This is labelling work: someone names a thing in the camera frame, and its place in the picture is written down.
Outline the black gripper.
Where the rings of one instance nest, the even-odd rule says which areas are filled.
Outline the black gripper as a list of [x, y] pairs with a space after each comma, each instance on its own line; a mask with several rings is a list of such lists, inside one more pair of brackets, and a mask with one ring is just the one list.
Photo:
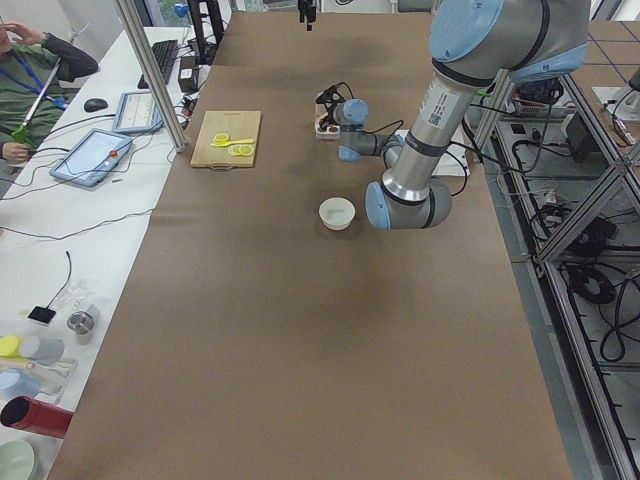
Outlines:
[[[313, 30], [313, 24], [317, 18], [316, 0], [298, 0], [299, 22], [304, 24], [307, 31]], [[336, 116], [340, 103], [326, 102], [324, 104], [326, 116], [318, 119], [319, 128], [327, 128], [330, 124], [339, 124], [340, 120]]]

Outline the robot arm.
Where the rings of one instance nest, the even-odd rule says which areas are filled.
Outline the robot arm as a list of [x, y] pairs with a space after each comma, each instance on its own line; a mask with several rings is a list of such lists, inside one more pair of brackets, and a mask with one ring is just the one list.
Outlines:
[[452, 195], [434, 175], [473, 98], [505, 69], [515, 83], [546, 80], [579, 68], [586, 57], [587, 1], [445, 1], [432, 22], [434, 74], [419, 114], [403, 139], [368, 134], [367, 104], [345, 100], [336, 87], [316, 98], [321, 125], [341, 129], [339, 156], [379, 156], [387, 167], [367, 186], [371, 225], [381, 230], [423, 229], [448, 216]]

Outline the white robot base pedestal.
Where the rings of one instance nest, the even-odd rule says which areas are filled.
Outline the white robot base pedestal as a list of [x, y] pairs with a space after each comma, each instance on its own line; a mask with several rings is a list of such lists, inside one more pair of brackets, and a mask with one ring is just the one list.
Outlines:
[[466, 159], [466, 140], [461, 127], [456, 129], [453, 141], [456, 142], [456, 145], [451, 144], [447, 153], [441, 157], [434, 170], [436, 176], [464, 177], [469, 171]]

